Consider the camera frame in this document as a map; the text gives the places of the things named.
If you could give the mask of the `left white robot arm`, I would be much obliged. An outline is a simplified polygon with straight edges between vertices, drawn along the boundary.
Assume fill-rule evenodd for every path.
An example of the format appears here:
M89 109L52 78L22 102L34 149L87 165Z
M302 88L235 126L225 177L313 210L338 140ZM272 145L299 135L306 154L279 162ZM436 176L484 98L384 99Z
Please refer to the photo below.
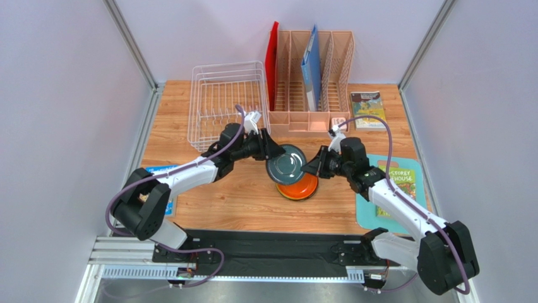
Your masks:
M269 161L284 153L285 148L270 137L267 129L245 131L243 125L230 123L219 139L191 162L159 175L144 168L134 170L109 203L106 217L120 222L127 236L154 241L168 250L179 249L189 236L165 218L171 198L221 180L232 172L238 160Z

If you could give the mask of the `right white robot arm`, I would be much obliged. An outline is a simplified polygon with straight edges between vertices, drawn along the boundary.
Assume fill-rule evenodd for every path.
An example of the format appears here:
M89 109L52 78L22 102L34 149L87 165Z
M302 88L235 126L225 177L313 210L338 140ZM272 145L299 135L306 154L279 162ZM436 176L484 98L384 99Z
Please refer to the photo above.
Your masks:
M336 149L321 146L301 170L322 179L346 178L353 192L387 211L410 235L404 239L384 228L370 231L361 244L372 258L414 270L436 295L450 290L470 293L470 279L480 269L467 226L446 221L399 190L388 168L371 165L359 138L344 138Z

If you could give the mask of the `green plate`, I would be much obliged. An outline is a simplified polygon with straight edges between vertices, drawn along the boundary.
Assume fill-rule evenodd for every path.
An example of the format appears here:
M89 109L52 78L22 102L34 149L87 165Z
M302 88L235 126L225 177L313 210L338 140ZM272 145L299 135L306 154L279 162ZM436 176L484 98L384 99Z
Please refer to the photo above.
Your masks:
M279 193L281 196L283 196L283 197L285 197L285 198L287 197L287 196L283 193L282 188L281 188L280 186L276 186L276 190L278 191L278 193Z

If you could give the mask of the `orange plate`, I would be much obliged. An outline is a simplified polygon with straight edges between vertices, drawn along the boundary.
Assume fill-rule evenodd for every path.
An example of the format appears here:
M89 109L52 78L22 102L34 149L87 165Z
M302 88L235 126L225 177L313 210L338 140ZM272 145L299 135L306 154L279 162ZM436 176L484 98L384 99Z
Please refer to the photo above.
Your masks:
M297 183L291 184L291 185L281 185L276 184L276 186L280 186L282 188L282 191L284 193L291 193L291 194L309 194L312 192L317 192L318 186L319 186L319 179L311 174L305 174Z

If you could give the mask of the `red floral plate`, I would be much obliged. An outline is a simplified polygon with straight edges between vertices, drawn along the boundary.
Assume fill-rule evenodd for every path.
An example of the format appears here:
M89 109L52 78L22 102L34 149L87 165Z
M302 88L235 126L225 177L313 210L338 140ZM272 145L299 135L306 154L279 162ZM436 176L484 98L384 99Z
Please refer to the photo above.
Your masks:
M308 193L307 194L291 194L291 193L280 192L281 196L291 201L305 201L315 196L315 194L316 194L315 192L312 192L309 194Z

